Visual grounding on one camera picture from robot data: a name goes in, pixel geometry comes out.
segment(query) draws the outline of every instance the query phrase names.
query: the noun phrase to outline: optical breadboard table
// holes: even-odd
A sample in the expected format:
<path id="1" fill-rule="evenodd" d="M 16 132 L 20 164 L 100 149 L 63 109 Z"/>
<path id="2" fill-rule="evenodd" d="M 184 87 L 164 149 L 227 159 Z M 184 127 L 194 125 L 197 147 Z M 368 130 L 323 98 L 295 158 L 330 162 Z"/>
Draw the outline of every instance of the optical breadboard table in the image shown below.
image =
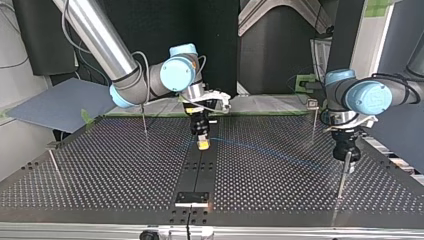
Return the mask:
<path id="1" fill-rule="evenodd" d="M 141 118 L 96 120 L 0 183 L 0 238 L 25 224 L 424 228 L 424 187 L 365 141 L 337 199 L 342 163 L 313 117 L 215 119 L 203 152 L 188 118 L 147 118 L 147 134 Z M 207 207 L 176 207 L 182 193 Z"/>

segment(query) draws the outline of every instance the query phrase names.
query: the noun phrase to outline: cable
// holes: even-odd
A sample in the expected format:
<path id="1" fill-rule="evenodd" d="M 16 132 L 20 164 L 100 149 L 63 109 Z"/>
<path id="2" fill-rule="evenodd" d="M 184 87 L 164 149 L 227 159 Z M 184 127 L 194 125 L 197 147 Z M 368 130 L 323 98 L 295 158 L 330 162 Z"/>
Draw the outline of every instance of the cable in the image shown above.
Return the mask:
<path id="1" fill-rule="evenodd" d="M 81 48 L 78 48 L 78 54 L 79 54 L 79 56 L 80 56 L 80 58 L 81 58 L 81 60 L 84 62 L 84 64 L 85 65 L 87 65 L 88 67 L 90 67 L 91 69 L 93 69 L 94 71 L 96 71 L 98 74 L 100 74 L 101 76 L 102 76 L 102 78 L 103 78 L 103 80 L 105 81 L 105 84 L 107 85 L 107 86 L 110 86 L 110 84 L 109 84 L 109 80 L 108 80 L 108 78 L 99 70 L 99 69 L 97 69 L 97 68 L 95 68 L 95 67 L 93 67 L 92 65 L 90 65 L 86 60 L 85 60 L 85 58 L 82 56 L 82 53 L 81 53 L 82 51 L 81 51 Z"/>
<path id="2" fill-rule="evenodd" d="M 0 67 L 0 69 L 7 69 L 7 68 L 19 67 L 19 66 L 23 65 L 24 63 L 26 63 L 28 61 L 28 59 L 29 59 L 29 57 L 26 57 L 25 60 L 23 60 L 20 63 L 14 64 L 14 65 L 10 65 L 10 66 L 3 66 L 3 67 Z"/>
<path id="3" fill-rule="evenodd" d="M 78 74 L 78 72 L 77 72 L 77 71 L 75 71 L 74 73 L 75 73 L 75 75 L 77 76 L 77 78 L 78 78 L 79 80 L 81 80 L 81 77 L 80 77 L 80 75 Z"/>
<path id="4" fill-rule="evenodd" d="M 217 109 L 212 109 L 212 108 L 209 108 L 209 107 L 205 107 L 205 106 L 202 106 L 202 105 L 200 105 L 200 104 L 198 104 L 198 103 L 195 103 L 195 102 L 193 102 L 193 101 L 191 101 L 191 100 L 188 100 L 188 99 L 187 99 L 187 98 L 185 98 L 185 97 L 183 96 L 183 94 L 181 94 L 181 93 L 180 93 L 180 97 L 181 97 L 182 99 L 186 100 L 187 102 L 189 102 L 189 103 L 193 104 L 193 105 L 194 105 L 194 106 L 196 106 L 196 107 L 201 107 L 201 108 L 204 108 L 204 109 L 206 109 L 206 110 L 208 110 L 208 111 L 215 112 L 215 113 L 223 113 L 223 114 L 226 114 L 226 113 L 227 113 L 226 111 L 222 111 L 222 110 L 217 110 Z"/>
<path id="5" fill-rule="evenodd" d="M 321 81 L 321 76 L 319 74 L 318 67 L 321 68 L 321 70 L 323 70 L 323 72 L 325 72 L 325 71 L 324 71 L 324 68 L 318 64 L 319 59 L 318 59 L 318 55 L 317 55 L 317 52 L 316 52 L 316 44 L 315 44 L 316 38 L 317 38 L 317 30 L 316 29 L 317 29 L 317 26 L 318 26 L 318 21 L 319 21 L 319 16 L 321 14 L 321 10 L 322 10 L 322 5 L 320 4 L 319 9 L 318 9 L 318 13 L 317 13 L 317 18 L 316 18 L 315 24 L 314 24 L 314 38 L 312 39 L 312 43 L 313 43 L 312 45 L 313 45 L 313 51 L 314 51 L 313 56 L 315 58 L 314 69 L 317 72 L 318 81 L 320 82 L 321 88 L 324 91 L 324 97 L 327 98 L 327 91 L 325 89 L 325 77 L 324 77 L 324 81 Z"/>
<path id="6" fill-rule="evenodd" d="M 204 68 L 204 67 L 205 67 L 205 65 L 206 65 L 206 56 L 205 56 L 205 55 L 200 56 L 200 57 L 199 57 L 199 60 L 200 60 L 201 58 L 203 58 L 203 62 L 202 62 L 202 66 L 200 67 L 199 72 L 198 72 L 197 74 L 200 74 L 200 73 L 202 72 L 203 68 Z"/>
<path id="7" fill-rule="evenodd" d="M 302 164 L 302 165 L 305 164 L 309 167 L 314 168 L 314 170 L 324 170 L 324 171 L 327 171 L 327 172 L 330 172 L 330 173 L 340 174 L 339 171 L 331 171 L 331 170 L 328 170 L 327 168 L 323 168 L 323 167 L 319 166 L 319 164 L 315 164 L 315 163 L 313 163 L 311 161 L 307 161 L 307 160 L 296 159 L 295 157 L 289 156 L 287 154 L 281 153 L 281 152 L 273 150 L 273 149 L 267 149 L 267 148 L 262 148 L 262 147 L 259 147 L 259 146 L 256 146 L 256 145 L 250 145 L 250 144 L 244 144 L 244 143 L 239 143 L 239 142 L 235 142 L 235 141 L 229 141 L 229 140 L 225 140 L 225 139 L 222 139 L 222 138 L 210 138 L 210 140 L 219 141 L 219 142 L 223 142 L 223 143 L 226 143 L 226 144 L 231 144 L 231 145 L 236 145 L 236 146 L 239 146 L 239 147 L 252 149 L 252 150 L 255 150 L 255 151 L 263 153 L 263 154 L 271 155 L 271 156 L 278 157 L 278 158 L 283 158 L 283 159 L 288 160 L 289 162 L 292 162 L 292 163 L 298 163 L 298 164 Z"/>
<path id="8" fill-rule="evenodd" d="M 146 81 L 147 81 L 147 100 L 143 104 L 147 104 L 150 101 L 150 67 L 149 67 L 149 61 L 147 60 L 146 54 L 144 54 L 141 51 L 135 51 L 132 53 L 132 55 L 140 55 L 144 59 L 144 64 L 146 65 Z"/>
<path id="9" fill-rule="evenodd" d="M 0 2 L 0 7 L 1 6 L 5 6 L 6 8 L 8 8 L 10 11 L 12 11 L 12 12 L 15 12 L 15 9 L 11 6 L 11 5 L 9 5 L 9 4 L 7 4 L 7 3 L 4 3 L 4 2 Z M 19 29 L 12 23 L 12 20 L 10 20 L 9 19 L 9 17 L 6 15 L 6 13 L 3 11 L 3 9 L 1 9 L 0 8 L 0 12 L 1 12 L 1 14 L 6 18 L 6 20 L 9 22 L 9 24 L 10 24 L 10 26 L 12 26 L 12 28 L 13 29 L 15 29 L 15 31 L 19 34 L 19 35 L 21 35 L 21 32 L 19 31 Z"/>
<path id="10" fill-rule="evenodd" d="M 90 51 L 88 51 L 88 50 L 86 50 L 86 49 L 83 49 L 83 48 L 79 47 L 77 44 L 75 44 L 75 43 L 72 41 L 71 37 L 69 37 L 69 35 L 68 35 L 68 31 L 66 31 L 65 15 L 67 14 L 67 15 L 68 15 L 68 17 L 69 17 L 69 12 L 68 12 L 69 1 L 70 1 L 70 0 L 66 0 L 66 2 L 65 2 L 65 8 L 63 9 L 63 12 L 62 12 L 62 31 L 63 31 L 63 34 L 65 35 L 66 39 L 68 40 L 68 42 L 69 42 L 72 46 L 74 46 L 75 48 L 79 49 L 80 51 L 83 51 L 83 52 L 85 52 L 85 53 L 91 54 L 91 52 L 90 52 Z"/>

